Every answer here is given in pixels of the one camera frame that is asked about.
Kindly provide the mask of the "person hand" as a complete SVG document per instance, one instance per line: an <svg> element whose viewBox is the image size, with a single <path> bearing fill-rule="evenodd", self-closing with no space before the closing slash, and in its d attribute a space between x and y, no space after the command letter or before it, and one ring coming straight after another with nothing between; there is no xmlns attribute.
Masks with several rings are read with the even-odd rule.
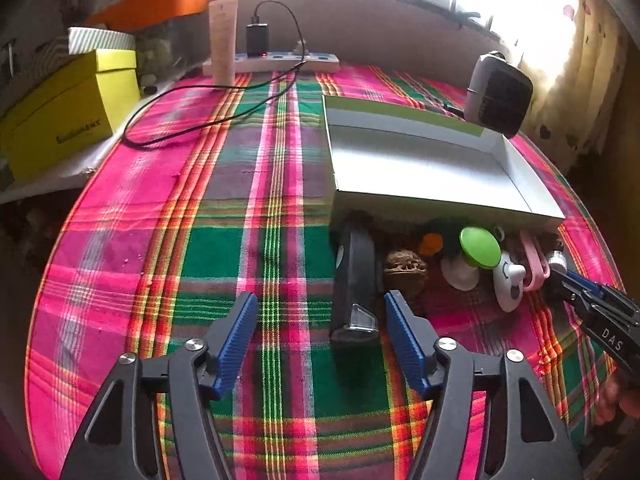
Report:
<svg viewBox="0 0 640 480"><path fill-rule="evenodd" d="M596 402L596 424L612 422L618 408L629 417L639 418L640 390L623 370L616 370L601 385Z"/></svg>

